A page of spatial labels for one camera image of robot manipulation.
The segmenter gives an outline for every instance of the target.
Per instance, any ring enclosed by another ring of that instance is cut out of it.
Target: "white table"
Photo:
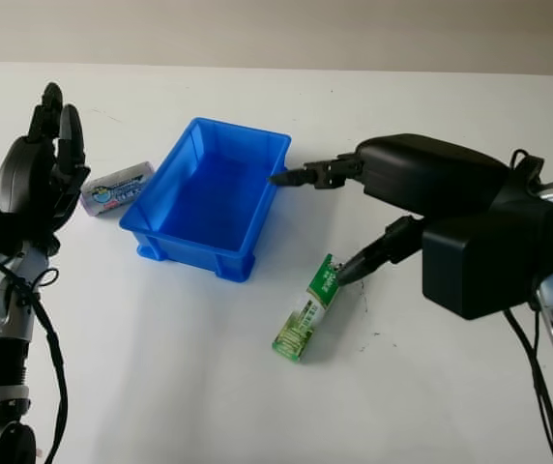
[[[158,165],[206,116],[291,134],[289,166],[409,131],[504,161],[526,148],[553,180],[552,76],[0,64],[0,162],[49,80],[79,108],[94,176]],[[344,291],[304,364],[272,352],[324,255],[350,256],[399,215],[355,183],[283,189],[238,284],[139,258],[119,214],[77,209],[59,233],[61,278],[44,291],[71,396],[56,462],[551,462],[504,318],[467,323],[426,301],[420,255]],[[25,420],[47,451],[58,396],[38,329],[28,369]]]

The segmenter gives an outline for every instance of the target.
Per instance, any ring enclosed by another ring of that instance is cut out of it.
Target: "robotic hand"
[[[306,163],[271,182],[335,189],[354,179],[367,195],[420,215],[389,225],[343,266],[339,282],[353,282],[421,249],[428,299],[466,319],[504,311],[531,363],[553,454],[553,408],[538,366],[538,342],[530,344],[510,312],[529,304],[537,322],[543,314],[553,341],[553,184],[541,183],[542,165],[523,150],[506,166],[467,148],[401,134],[367,140],[353,154]]]
[[[30,406],[24,375],[34,316],[46,331],[61,395],[47,463],[64,433],[68,402],[62,357],[37,292],[47,285],[42,280],[49,272],[57,273],[48,268],[48,257],[60,246],[53,234],[72,215],[89,172],[78,113],[62,104],[56,84],[48,84],[28,134],[16,140],[0,168],[0,464],[36,460],[34,433],[20,423]]]

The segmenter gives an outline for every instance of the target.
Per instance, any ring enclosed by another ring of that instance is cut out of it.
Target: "white wall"
[[[0,61],[553,74],[553,0],[0,0]]]

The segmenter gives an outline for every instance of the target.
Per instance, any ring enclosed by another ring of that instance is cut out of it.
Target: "white and blue package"
[[[90,216],[131,203],[154,175],[149,162],[142,162],[87,182],[81,188],[81,204]]]

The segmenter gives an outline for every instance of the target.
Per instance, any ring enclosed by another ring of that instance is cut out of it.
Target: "black cable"
[[[57,409],[57,419],[55,421],[55,430],[53,432],[53,443],[51,445],[51,450],[49,451],[48,456],[44,464],[52,464],[53,459],[57,450],[62,443],[62,437],[64,436],[64,431],[66,430],[66,422],[68,420],[68,387],[66,385],[66,376],[64,374],[64,359],[62,357],[62,350],[60,349],[59,338],[57,333],[53,329],[53,324],[46,314],[43,305],[40,302],[39,296],[34,293],[34,288],[38,281],[42,279],[47,273],[51,271],[55,272],[55,277],[46,283],[49,285],[57,280],[59,276],[59,271],[56,268],[49,268],[44,272],[40,273],[32,285],[28,285],[24,278],[19,277],[13,273],[10,269],[0,263],[0,273],[6,276],[11,284],[17,289],[20,295],[26,298],[34,309],[34,314],[36,318],[43,326],[44,331],[46,332],[46,341],[48,342],[48,348],[53,361],[53,367],[55,369],[55,375],[57,377],[57,385],[60,391],[60,403]]]
[[[535,356],[538,354],[539,339],[540,339],[540,310],[535,310],[535,341],[533,342],[533,345],[532,345],[532,348],[535,351]]]
[[[46,276],[49,273],[53,273],[53,277],[47,280],[45,283],[42,283],[42,280],[44,276]],[[60,270],[57,268],[48,268],[42,271],[40,274],[36,276],[34,281],[32,282],[31,290],[34,292],[36,290],[36,287],[48,287],[49,285],[53,285],[57,279],[60,278]]]
[[[513,331],[516,333],[517,338],[521,342],[521,345],[526,352],[530,367],[532,368],[533,381],[535,386],[535,393],[537,394],[538,410],[540,412],[540,418],[543,422],[543,429],[545,430],[545,436],[547,437],[547,443],[551,449],[553,456],[553,404],[549,396],[547,385],[543,377],[540,365],[538,364],[537,353],[535,348],[530,344],[528,337],[524,333],[523,329],[513,316],[510,309],[504,311],[504,315],[509,321],[509,324]],[[535,331],[537,332],[538,323],[535,324]],[[535,333],[535,340],[538,347],[538,335]]]
[[[524,158],[527,158],[528,156],[530,156],[530,154],[529,154],[527,151],[525,151],[525,150],[523,150],[523,149],[521,149],[521,148],[518,148],[517,150],[515,150],[514,152],[512,152],[512,155],[511,155],[511,157],[510,157],[510,163],[509,163],[509,167],[510,167],[511,169],[514,169],[515,166],[517,165],[517,157],[518,157],[519,155],[523,155]]]

